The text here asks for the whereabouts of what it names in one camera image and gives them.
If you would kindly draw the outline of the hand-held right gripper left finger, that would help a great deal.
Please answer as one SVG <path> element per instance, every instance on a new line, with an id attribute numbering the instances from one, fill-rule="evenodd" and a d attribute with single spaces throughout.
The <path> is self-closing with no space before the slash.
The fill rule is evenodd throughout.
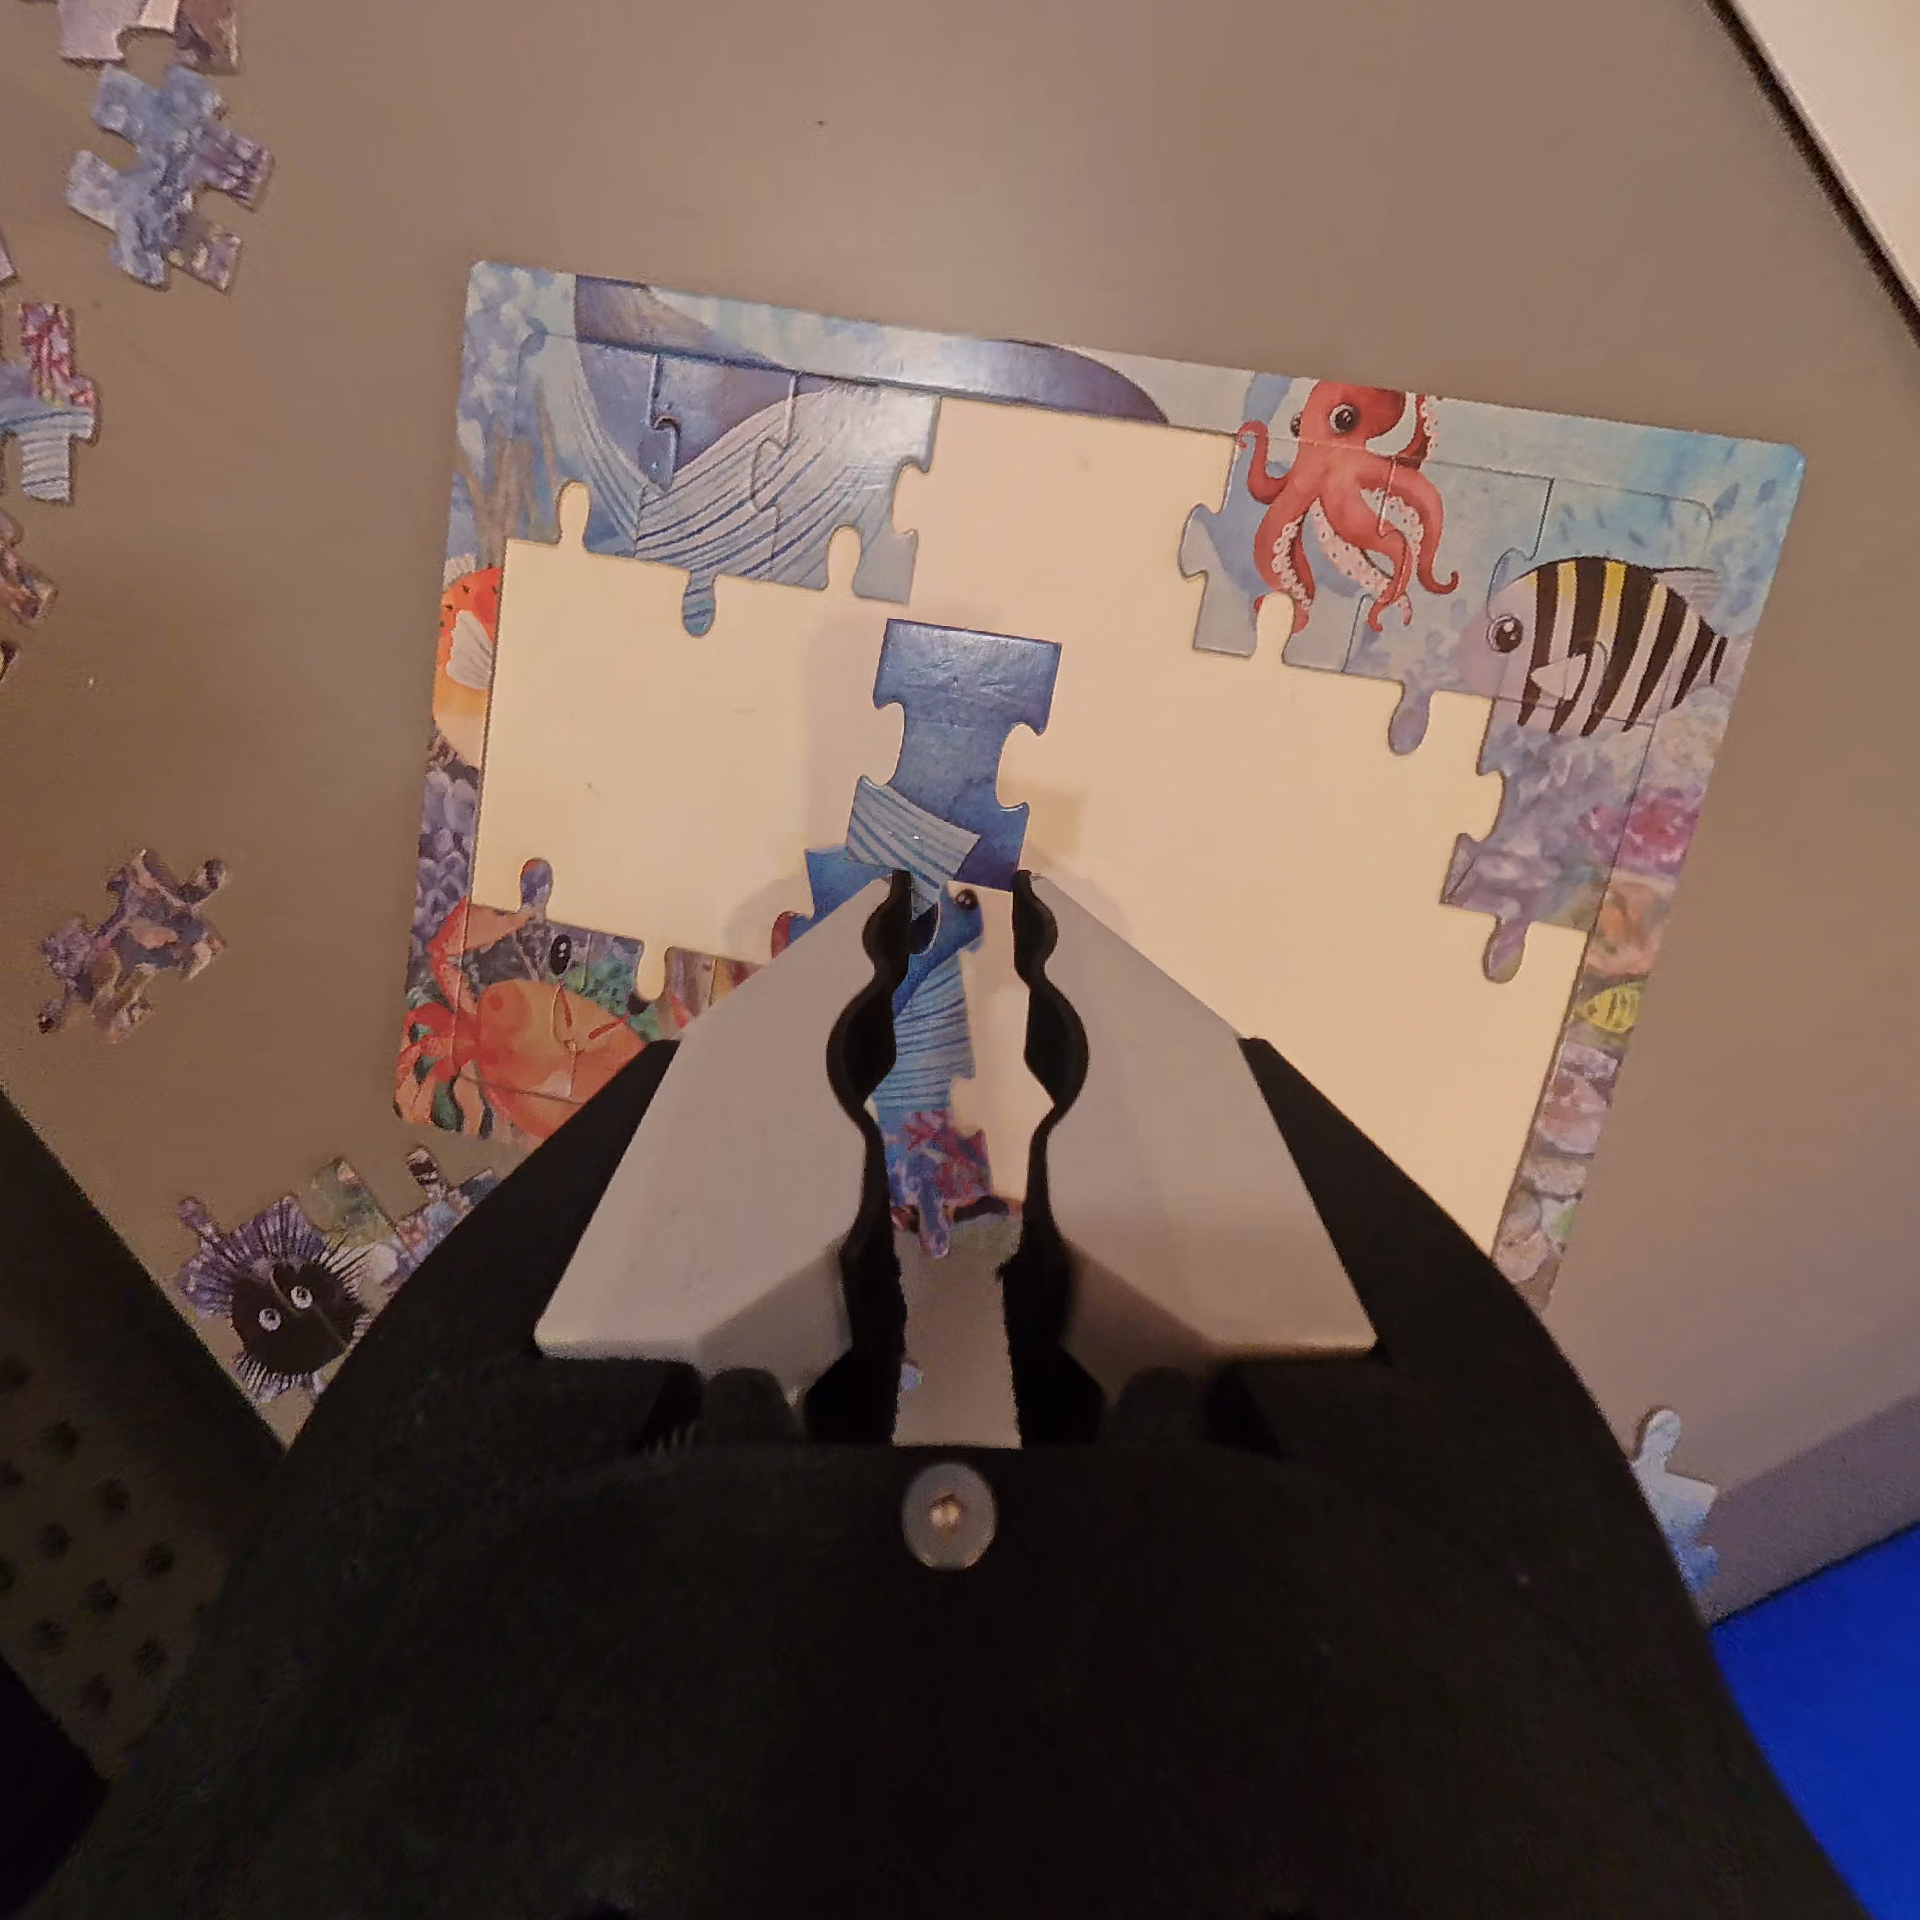
<path id="1" fill-rule="evenodd" d="M 872 1093 L 895 1064 L 893 871 L 685 1031 L 537 1320 L 544 1356 L 769 1376 L 805 1429 L 889 1443 L 905 1299 Z"/>

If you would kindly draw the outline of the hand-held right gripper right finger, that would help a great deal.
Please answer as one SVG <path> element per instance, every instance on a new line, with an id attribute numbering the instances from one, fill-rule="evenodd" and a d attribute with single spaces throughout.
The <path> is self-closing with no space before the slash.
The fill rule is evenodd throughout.
<path id="1" fill-rule="evenodd" d="M 1020 1437 L 1094 1437 L 1141 1376 L 1370 1350 L 1240 1036 L 1060 882 L 1022 871 L 1013 907 L 1046 1095 L 998 1268 Z"/>

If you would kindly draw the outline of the striped whale belly puzzle piece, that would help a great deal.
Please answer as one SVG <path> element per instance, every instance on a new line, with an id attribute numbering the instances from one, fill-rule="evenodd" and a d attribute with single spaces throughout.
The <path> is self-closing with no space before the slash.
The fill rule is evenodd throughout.
<path id="1" fill-rule="evenodd" d="M 957 955 L 982 933 L 976 895 L 949 895 L 914 924 L 914 934 L 921 924 L 928 938 L 909 954 L 903 986 L 893 995 L 895 1063 L 871 1096 L 885 1133 L 903 1131 L 912 1114 L 945 1110 L 952 1079 L 974 1074 Z"/>

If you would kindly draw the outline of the sea print jigsaw puzzle board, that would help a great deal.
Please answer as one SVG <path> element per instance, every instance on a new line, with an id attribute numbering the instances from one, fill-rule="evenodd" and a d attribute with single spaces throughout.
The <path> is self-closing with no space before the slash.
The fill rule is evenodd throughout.
<path id="1" fill-rule="evenodd" d="M 926 471 L 895 527 L 908 600 L 725 579 L 706 634 L 682 575 L 582 547 L 526 378 L 552 346 L 679 351 L 933 392 Z M 1276 462 L 1297 418 L 1345 402 L 1377 450 L 1550 479 L 1525 566 L 1577 552 L 1719 573 L 1728 690 L 1650 726 L 1591 933 L 1534 926 L 1520 971 L 1480 970 L 1489 916 L 1439 894 L 1502 778 L 1478 767 L 1492 699 L 1437 693 L 1423 743 L 1386 746 L 1399 688 L 1344 671 L 1359 599 L 1335 581 L 1303 637 L 1266 610 L 1248 658 L 1193 648 L 1200 586 L 1176 547 L 1229 484 L 1242 421 Z M 998 803 L 1025 804 L 1020 868 L 1054 878 L 1238 1034 L 1272 1039 L 1545 1304 L 1616 1104 L 1734 695 L 1806 479 L 1799 447 L 1536 413 L 1426 391 L 1208 368 L 1057 343 L 832 320 L 584 271 L 469 271 L 430 738 L 404 966 L 433 901 L 513 907 L 529 859 L 549 915 L 665 948 L 772 958 L 808 911 L 805 852 L 845 847 L 857 782 L 885 782 L 903 711 L 874 707 L 882 631 L 1060 645 L 1044 731 L 1016 726 Z M 974 1074 L 950 1084 L 1000 1202 L 1023 1190 L 1039 1099 L 998 1051 L 1016 1007 L 1008 891 L 962 951 Z"/>

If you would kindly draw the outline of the dark blue whale eye piece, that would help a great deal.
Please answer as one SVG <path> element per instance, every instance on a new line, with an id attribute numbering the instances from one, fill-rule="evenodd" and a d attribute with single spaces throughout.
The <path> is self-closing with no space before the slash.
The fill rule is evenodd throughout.
<path id="1" fill-rule="evenodd" d="M 772 931 L 772 955 L 780 955 L 807 934 L 814 920 L 830 916 L 830 911 L 858 894 L 871 879 L 895 871 L 893 867 L 872 867 L 854 858 L 848 847 L 808 847 L 805 863 L 810 909 L 781 911 Z M 905 871 L 912 878 L 914 907 L 908 939 L 909 958 L 897 992 L 912 996 L 926 973 L 977 943 L 984 931 L 984 916 L 976 894 L 966 886 L 952 894 L 938 876 L 928 876 L 921 868 Z"/>

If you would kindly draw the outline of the purple blue edge puzzle piece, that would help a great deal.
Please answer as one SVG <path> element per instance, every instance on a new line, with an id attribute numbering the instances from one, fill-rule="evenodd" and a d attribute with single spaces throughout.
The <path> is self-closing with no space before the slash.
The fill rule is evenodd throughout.
<path id="1" fill-rule="evenodd" d="M 1502 778 L 1492 827 L 1456 838 L 1441 906 L 1494 920 L 1480 954 L 1489 981 L 1510 981 L 1534 926 L 1591 933 L 1640 782 L 1650 728 L 1557 735 L 1497 702 L 1478 767 Z"/>

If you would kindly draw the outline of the dark blue striped puzzle piece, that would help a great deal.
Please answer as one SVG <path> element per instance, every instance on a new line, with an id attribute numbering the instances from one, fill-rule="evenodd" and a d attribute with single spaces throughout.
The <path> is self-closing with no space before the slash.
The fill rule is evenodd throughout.
<path id="1" fill-rule="evenodd" d="M 1044 731 L 1060 658 L 1052 639 L 889 620 L 872 704 L 901 707 L 903 743 L 885 782 L 857 782 L 848 852 L 926 884 L 1008 891 L 1025 804 L 998 803 L 1000 750 L 1020 726 Z"/>

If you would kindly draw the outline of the pale blue splash puzzle piece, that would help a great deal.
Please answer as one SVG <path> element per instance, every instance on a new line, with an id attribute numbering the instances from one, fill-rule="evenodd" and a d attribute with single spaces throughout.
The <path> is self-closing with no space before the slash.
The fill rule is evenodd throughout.
<path id="1" fill-rule="evenodd" d="M 1682 1576 L 1687 1592 L 1701 1599 L 1709 1589 L 1719 1554 L 1704 1543 L 1704 1527 L 1719 1491 L 1704 1478 L 1688 1477 L 1672 1468 L 1672 1454 L 1685 1435 L 1685 1421 L 1674 1408 L 1657 1405 L 1639 1421 L 1637 1440 L 1626 1461 L 1639 1493 L 1663 1535 L 1666 1549 Z"/>

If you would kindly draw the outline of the joined orange crab puzzle pieces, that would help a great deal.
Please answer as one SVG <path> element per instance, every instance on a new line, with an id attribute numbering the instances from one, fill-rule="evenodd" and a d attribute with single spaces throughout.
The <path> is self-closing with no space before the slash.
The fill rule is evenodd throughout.
<path id="1" fill-rule="evenodd" d="M 756 964 L 669 946 L 639 995 L 641 943 L 549 915 L 552 871 L 529 859 L 513 907 L 428 907 L 399 1021 L 392 1106 L 441 1131 L 535 1144 L 647 1046 L 676 1039 Z"/>

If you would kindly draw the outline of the black spiny fish puzzle piece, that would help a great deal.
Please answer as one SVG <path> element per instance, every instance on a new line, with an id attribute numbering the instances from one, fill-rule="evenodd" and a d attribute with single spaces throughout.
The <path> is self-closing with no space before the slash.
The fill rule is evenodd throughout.
<path id="1" fill-rule="evenodd" d="M 255 1411 L 290 1400 L 303 1420 L 399 1277 L 392 1219 L 345 1159 L 242 1221 L 197 1195 L 175 1216 L 194 1239 L 177 1303 Z"/>

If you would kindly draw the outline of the black mesh chair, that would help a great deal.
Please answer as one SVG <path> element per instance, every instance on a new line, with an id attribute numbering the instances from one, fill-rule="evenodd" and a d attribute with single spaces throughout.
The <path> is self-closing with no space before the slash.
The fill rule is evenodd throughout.
<path id="1" fill-rule="evenodd" d="M 108 1780 L 181 1679 L 280 1458 L 5 1099 L 5 1664 Z"/>

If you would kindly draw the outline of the joined blue whale puzzle pieces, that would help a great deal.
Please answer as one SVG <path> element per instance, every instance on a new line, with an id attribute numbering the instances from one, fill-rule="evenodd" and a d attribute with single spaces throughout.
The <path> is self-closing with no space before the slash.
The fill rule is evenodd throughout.
<path id="1" fill-rule="evenodd" d="M 841 532 L 854 595 L 908 600 L 895 484 L 930 466 L 933 392 L 610 343 L 552 346 L 526 378 L 557 487 L 586 491 L 582 549 L 679 570 L 687 634 L 708 631 L 725 579 L 826 588 Z"/>

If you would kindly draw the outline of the pale blue zebra-striped puzzle piece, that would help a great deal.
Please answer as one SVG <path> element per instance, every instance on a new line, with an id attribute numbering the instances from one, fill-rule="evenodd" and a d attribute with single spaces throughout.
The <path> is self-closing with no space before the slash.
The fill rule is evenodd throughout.
<path id="1" fill-rule="evenodd" d="M 272 179 L 272 150 L 237 132 L 222 93 L 182 63 L 169 66 L 159 84 L 104 66 L 89 114 L 95 127 L 129 143 L 132 160 L 114 167 L 78 150 L 63 203 L 109 234 L 112 266 L 154 291 L 173 271 L 231 291 L 242 238 L 204 216 L 201 197 L 255 208 Z"/>

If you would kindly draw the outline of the grey blue white puzzle piece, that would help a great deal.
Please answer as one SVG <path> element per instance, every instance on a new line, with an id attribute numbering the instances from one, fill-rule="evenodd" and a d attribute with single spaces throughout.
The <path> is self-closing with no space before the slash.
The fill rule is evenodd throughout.
<path id="1" fill-rule="evenodd" d="M 55 3 L 58 56 L 121 63 L 134 34 L 166 37 L 177 60 L 206 75 L 239 71 L 237 3 Z"/>

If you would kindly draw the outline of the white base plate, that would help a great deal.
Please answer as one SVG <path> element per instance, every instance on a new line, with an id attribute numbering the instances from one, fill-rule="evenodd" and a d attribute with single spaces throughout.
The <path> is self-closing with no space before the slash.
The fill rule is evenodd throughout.
<path id="1" fill-rule="evenodd" d="M 1917 4 L 1712 12 L 1864 267 L 1917 331 Z"/>

